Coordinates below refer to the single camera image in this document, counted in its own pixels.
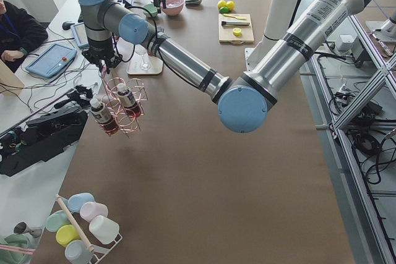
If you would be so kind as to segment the seated person dark jacket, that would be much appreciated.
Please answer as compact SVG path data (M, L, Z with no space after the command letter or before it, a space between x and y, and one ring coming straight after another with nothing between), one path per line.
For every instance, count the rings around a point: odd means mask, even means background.
M36 18L24 8L1 0L1 60L12 72L47 39L46 28Z

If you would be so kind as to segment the pink bowl with ice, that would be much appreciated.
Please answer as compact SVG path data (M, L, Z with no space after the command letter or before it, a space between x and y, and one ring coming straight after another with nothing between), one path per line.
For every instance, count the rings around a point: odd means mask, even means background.
M185 0L166 0L166 7L161 6L161 11L168 16L178 15L183 7Z

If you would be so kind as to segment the steel muddler black tip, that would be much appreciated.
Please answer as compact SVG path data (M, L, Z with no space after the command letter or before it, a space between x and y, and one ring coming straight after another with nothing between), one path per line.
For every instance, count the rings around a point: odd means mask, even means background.
M250 26L250 22L237 22L237 21L222 20L221 26L222 27L248 27L248 26Z

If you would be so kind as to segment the tea bottle middle basket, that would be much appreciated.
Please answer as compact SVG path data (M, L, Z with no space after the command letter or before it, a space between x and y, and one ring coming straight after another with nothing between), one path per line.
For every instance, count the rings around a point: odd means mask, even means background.
M138 118L141 115L141 109L131 89L125 83L118 83L116 88L124 112L131 118Z

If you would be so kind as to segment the grey plastic cup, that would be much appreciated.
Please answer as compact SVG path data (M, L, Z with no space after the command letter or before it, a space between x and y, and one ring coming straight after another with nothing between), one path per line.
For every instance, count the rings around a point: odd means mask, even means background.
M81 240L74 240L68 243L64 251L65 258L73 264L89 263L93 257L93 252Z

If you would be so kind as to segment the blue teach pendant tablet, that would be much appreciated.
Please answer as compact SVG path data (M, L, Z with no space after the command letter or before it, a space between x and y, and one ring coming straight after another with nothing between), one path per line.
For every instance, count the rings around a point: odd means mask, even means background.
M71 64L76 56L77 50L75 48L54 44L41 53L25 69L31 74L49 79Z

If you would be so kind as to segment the half lemon slice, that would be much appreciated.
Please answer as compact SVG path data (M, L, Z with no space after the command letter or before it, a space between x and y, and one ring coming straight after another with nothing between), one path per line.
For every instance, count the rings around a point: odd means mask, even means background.
M241 36L242 35L242 30L240 28L234 28L233 29L233 34L234 34L234 36Z

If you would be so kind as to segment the yellow lemon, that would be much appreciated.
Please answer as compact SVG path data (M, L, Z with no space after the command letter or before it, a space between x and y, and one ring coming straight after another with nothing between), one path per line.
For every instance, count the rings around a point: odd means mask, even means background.
M222 7L226 7L226 1L225 0L219 0L217 2L217 7L218 7L218 9L221 9Z

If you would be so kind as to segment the clear wine glass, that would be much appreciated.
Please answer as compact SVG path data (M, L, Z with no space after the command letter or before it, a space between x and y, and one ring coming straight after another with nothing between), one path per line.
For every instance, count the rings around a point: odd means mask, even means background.
M141 58L140 68L142 70L149 70L150 63L149 63L149 56L147 54L147 50L145 48L136 48L135 53L139 55Z

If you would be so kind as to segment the black computer mouse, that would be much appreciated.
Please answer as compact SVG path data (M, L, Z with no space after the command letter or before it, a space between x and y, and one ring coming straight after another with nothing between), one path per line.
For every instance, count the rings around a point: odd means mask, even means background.
M62 29L63 29L64 31L70 30L71 27L72 27L74 24L75 24L75 23L72 22L72 21L65 21L65 22L62 23Z

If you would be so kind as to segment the cream serving tray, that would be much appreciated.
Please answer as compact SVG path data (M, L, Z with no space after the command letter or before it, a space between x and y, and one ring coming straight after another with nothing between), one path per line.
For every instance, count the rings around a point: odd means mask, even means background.
M126 68L126 73L128 75L159 75L163 70L163 62L153 56L147 56L149 68L143 70L140 65L143 62L140 56L134 56L129 62Z

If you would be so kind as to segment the green plastic cup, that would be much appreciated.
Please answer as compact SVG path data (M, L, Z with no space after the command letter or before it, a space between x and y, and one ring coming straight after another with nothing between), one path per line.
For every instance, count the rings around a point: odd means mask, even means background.
M49 232L57 232L61 227L70 224L70 221L63 210L58 210L49 215L46 219L45 228Z

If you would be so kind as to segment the copper wire bottle basket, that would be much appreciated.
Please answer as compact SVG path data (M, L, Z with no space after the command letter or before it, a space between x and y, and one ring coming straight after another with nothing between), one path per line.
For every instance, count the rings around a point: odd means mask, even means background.
M107 73L106 66L99 71L101 88L98 99L113 116L117 130L129 137L140 130L139 119L144 115L142 103L148 100L144 83L141 79L123 79L116 74Z

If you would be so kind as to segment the pink plastic cup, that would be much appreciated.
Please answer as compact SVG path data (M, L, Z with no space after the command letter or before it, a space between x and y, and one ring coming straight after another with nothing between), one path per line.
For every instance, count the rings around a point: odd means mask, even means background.
M91 222L96 216L108 216L108 208L105 204L98 202L86 202L82 205L79 211L80 217L86 222Z

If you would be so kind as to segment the tea bottle front left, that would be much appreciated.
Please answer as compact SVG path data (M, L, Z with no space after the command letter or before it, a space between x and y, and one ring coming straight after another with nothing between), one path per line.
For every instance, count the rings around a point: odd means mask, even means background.
M119 126L114 116L100 100L92 98L90 100L90 110L96 122L101 126L105 133L113 135L119 130Z

